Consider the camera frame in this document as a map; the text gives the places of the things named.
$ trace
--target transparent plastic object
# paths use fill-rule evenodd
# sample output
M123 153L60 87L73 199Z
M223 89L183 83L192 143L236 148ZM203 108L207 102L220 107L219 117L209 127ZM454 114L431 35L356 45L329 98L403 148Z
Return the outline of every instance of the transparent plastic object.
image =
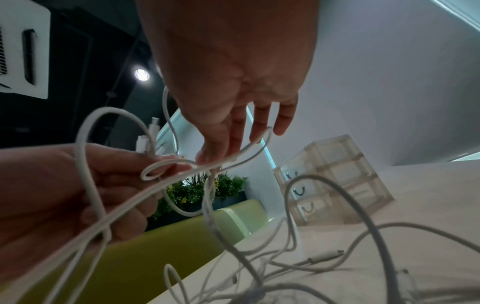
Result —
M393 201L389 191L348 135L308 144L285 165L273 170L282 193L287 183L303 174L319 174L341 185L368 214ZM356 224L352 208L328 186L299 182L288 194L290 212L298 226Z

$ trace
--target table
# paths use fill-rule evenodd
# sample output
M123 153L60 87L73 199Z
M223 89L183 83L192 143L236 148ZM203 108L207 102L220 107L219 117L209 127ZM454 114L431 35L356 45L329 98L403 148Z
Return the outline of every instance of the table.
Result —
M408 221L446 230L474 243L480 243L480 161L393 167L379 176L395 198L395 202L373 216L376 223ZM261 244L276 226L273 220L264 229L236 245L239 249L254 248ZM277 261L294 263L329 249L347 249L352 240L365 227L359 225L299 227L297 251L286 253ZM433 296L449 287L480 290L480 256L459 244L440 236L411 228L386 228L381 230L397 269L406 268L417 288ZM286 240L286 225L265 249L281 247ZM183 280L189 296L200 290L201 284L212 267L209 262ZM233 272L238 262L231 255L225 256L215 269L208 286L223 280ZM249 286L252 278L244 270L240 277L240 289ZM272 282L294 281L313 287L337 303L385 303L385 279L381 261L372 238L363 240L352 256L333 271L311 275L294 271ZM174 289L180 295L178 286ZM471 292L458 302L480 303L480 291ZM219 300L215 303L226 303ZM153 299L150 304L175 303L168 291Z

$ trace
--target person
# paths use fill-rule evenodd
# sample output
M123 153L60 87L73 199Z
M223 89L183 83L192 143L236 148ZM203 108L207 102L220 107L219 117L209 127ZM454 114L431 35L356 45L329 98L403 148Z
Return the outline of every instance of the person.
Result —
M240 150L246 106L250 140L292 122L311 65L319 0L137 0L142 26L183 116L204 137L205 164ZM162 157L89 144L87 160L108 212L152 182L140 172ZM167 177L188 166L159 168ZM73 145L0 151L0 281L14 279L96 221L77 174ZM150 198L111 227L115 240L141 234L157 205Z

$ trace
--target planter box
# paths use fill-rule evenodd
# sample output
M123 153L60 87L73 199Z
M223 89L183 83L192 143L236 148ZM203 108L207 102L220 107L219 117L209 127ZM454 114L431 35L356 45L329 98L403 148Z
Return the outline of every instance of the planter box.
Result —
M232 205L235 205L237 203L243 202L245 200L247 200L247 196L245 195L245 192L240 191L238 193L238 196L235 196L235 197L216 198L214 203L213 203L213 209L214 210L222 209L222 208L225 208L225 207L232 206ZM148 226L146 227L145 231L157 229L157 228L167 226L167 225L170 225L170 224L173 224L173 223L176 223L176 222L180 222L180 221L183 221L183 220L186 220L186 219L189 219L189 217L180 215L180 214L176 213L175 211L164 214L164 215L158 217L156 220L150 217L150 218L148 218Z

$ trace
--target air vent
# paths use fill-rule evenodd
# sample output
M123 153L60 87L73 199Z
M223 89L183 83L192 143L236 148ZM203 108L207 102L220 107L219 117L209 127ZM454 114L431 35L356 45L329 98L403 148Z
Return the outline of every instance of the air vent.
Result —
M7 60L5 59L4 41L2 39L2 28L0 27L0 75L7 73Z

